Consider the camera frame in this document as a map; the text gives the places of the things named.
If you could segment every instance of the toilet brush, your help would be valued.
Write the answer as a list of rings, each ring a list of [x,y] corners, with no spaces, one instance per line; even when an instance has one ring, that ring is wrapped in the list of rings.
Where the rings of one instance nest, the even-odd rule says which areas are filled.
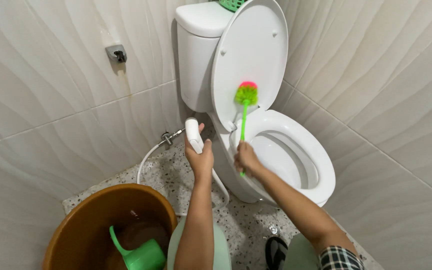
[[[246,126],[246,114],[248,111],[248,106],[256,105],[258,102],[258,86],[253,82],[241,83],[237,88],[236,97],[234,99],[237,103],[244,106],[241,124],[241,140],[244,141],[244,128]]]

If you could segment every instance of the brown bucket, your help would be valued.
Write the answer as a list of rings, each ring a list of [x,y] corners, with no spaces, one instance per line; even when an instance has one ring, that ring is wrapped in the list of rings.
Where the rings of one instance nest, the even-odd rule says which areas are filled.
[[[49,242],[43,270],[106,269],[113,248],[109,227],[124,226],[135,215],[157,220],[171,236],[178,224],[171,204],[140,184],[119,184],[94,193],[62,221]]]

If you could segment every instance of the plaid shirt sleeve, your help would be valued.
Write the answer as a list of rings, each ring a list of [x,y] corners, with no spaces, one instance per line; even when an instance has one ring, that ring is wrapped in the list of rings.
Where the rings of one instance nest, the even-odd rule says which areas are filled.
[[[320,270],[366,270],[363,262],[351,251],[329,246],[319,255]]]

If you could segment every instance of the toilet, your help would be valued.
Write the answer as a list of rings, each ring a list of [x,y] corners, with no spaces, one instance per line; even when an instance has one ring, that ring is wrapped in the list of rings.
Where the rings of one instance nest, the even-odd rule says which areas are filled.
[[[246,141],[266,168],[323,206],[336,183],[329,156],[303,126],[269,109],[288,57],[288,27],[278,3],[249,0],[236,12],[217,1],[185,5],[176,9],[176,21],[181,98],[213,121],[214,170],[224,185],[243,202],[278,207],[256,179],[233,166],[243,112],[234,97],[243,81],[252,81],[258,103],[248,108]]]

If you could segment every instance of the terrazzo floor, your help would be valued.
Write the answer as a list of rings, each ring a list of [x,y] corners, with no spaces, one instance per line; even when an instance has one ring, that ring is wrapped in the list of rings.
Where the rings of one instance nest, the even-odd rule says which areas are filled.
[[[213,138],[214,129],[209,128],[201,134],[203,139]],[[68,214],[82,200],[91,194],[118,184],[136,183],[139,165],[125,170],[88,190],[62,202]],[[189,163],[184,156],[184,143],[179,142],[157,156],[149,158],[142,170],[142,185],[157,190],[173,206],[175,212],[186,212],[194,182]],[[231,192],[226,207],[213,213],[213,220],[223,229],[230,251],[232,269],[265,270],[264,246],[266,239],[280,236],[289,243],[298,234],[286,214],[263,203],[246,204],[238,200]],[[222,192],[213,183],[213,204],[222,202]],[[383,268],[357,243],[353,241],[358,254],[367,270]]]

